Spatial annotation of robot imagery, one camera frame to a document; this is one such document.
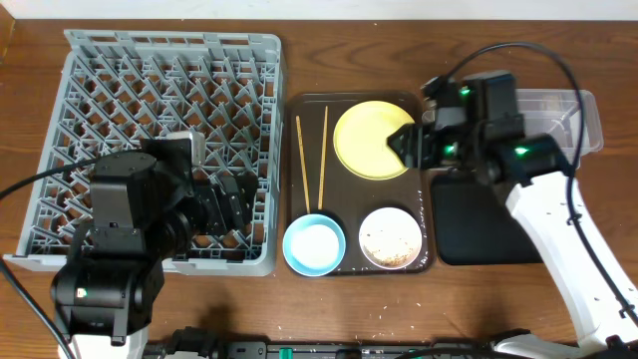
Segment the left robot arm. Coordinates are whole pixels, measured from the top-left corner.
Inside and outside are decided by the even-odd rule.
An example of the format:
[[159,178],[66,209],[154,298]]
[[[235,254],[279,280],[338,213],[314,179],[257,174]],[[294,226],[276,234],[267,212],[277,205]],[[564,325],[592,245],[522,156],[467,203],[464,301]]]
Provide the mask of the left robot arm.
[[191,139],[143,140],[97,160],[91,220],[74,234],[52,282],[61,349],[76,358],[140,358],[162,263],[199,235],[225,236],[252,221],[258,179],[195,179]]

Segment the white round bowl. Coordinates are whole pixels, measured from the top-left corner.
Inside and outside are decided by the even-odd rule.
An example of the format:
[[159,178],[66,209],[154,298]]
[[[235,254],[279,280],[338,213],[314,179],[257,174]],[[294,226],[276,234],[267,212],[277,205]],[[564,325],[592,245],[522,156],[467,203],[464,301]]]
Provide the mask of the white round bowl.
[[365,257],[386,270],[412,264],[423,247],[418,222],[406,211],[382,207],[369,213],[359,228],[359,244]]

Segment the wooden chopstick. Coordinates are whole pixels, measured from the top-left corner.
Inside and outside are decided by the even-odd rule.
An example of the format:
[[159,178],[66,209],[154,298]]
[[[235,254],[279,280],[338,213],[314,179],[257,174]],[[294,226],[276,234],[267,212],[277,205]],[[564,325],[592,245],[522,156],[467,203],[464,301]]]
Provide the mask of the wooden chopstick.
[[321,164],[320,164],[320,179],[319,179],[319,192],[318,192],[318,209],[323,209],[323,198],[325,188],[325,168],[326,168],[326,154],[327,154],[327,138],[328,138],[328,117],[329,107],[325,107],[324,122],[322,132],[322,150],[321,150]]
[[310,214],[311,209],[310,209],[309,188],[308,188],[308,179],[307,179],[307,171],[306,171],[306,164],[305,164],[304,146],[303,146],[303,134],[302,134],[302,127],[301,127],[301,122],[300,122],[300,117],[299,116],[295,117],[295,123],[296,123],[296,130],[297,130],[297,140],[298,140],[298,151],[299,151],[299,158],[300,158],[300,168],[301,168],[301,173],[302,173],[302,184],[303,184],[303,191],[304,191],[304,203],[305,203],[306,213]]

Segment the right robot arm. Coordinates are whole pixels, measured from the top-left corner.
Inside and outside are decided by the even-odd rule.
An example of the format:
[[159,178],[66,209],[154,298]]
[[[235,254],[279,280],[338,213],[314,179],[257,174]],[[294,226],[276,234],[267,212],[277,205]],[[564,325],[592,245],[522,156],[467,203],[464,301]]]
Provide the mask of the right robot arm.
[[634,358],[637,288],[588,213],[570,164],[548,134],[528,137],[516,106],[439,108],[432,124],[387,138],[408,168],[463,164],[500,196],[526,232],[568,309],[576,346],[512,334],[490,344],[502,357]]

